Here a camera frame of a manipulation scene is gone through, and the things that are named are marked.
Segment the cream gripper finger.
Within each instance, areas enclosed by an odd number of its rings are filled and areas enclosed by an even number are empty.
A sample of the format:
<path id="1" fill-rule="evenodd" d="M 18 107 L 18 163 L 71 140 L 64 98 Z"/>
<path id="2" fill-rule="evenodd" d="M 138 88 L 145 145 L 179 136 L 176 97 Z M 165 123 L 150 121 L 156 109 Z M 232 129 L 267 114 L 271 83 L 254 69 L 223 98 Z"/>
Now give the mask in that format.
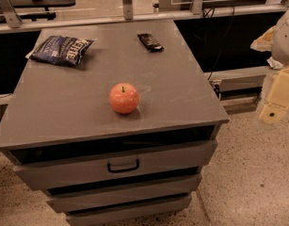
<path id="1" fill-rule="evenodd" d="M 254 40 L 250 48 L 259 52 L 270 52 L 272 48 L 274 26 L 266 30 L 266 32 L 258 39 Z"/>
<path id="2" fill-rule="evenodd" d="M 265 97 L 259 120 L 267 124 L 279 123 L 289 111 L 289 67 L 273 76 L 273 83 Z"/>

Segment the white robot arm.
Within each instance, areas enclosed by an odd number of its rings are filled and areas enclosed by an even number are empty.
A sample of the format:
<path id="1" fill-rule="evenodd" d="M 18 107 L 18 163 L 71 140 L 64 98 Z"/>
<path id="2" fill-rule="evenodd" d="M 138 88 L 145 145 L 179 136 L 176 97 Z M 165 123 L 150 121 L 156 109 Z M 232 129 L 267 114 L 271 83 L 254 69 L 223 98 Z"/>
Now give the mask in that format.
<path id="1" fill-rule="evenodd" d="M 289 111 L 289 9 L 277 23 L 254 40 L 251 49 L 270 52 L 270 65 L 282 65 L 273 76 L 272 86 L 265 96 L 265 105 L 259 120 L 267 124 L 276 124 Z"/>

